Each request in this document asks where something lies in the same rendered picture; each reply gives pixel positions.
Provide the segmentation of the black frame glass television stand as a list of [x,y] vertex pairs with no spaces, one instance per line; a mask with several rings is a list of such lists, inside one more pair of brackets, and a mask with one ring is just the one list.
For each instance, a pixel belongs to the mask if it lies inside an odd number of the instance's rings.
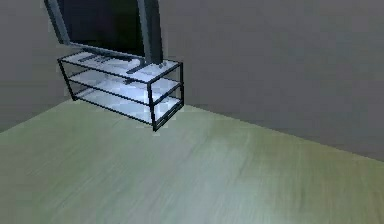
[[82,100],[158,130],[184,106],[183,64],[165,60],[148,64],[133,56],[122,60],[81,51],[57,60],[60,67],[78,66],[79,72],[65,73],[63,78],[73,100]]

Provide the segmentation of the black television set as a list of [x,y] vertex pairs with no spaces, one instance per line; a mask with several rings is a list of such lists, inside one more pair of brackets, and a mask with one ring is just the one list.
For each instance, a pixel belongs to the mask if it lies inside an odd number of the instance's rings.
[[159,0],[43,0],[58,42],[141,66],[163,63]]

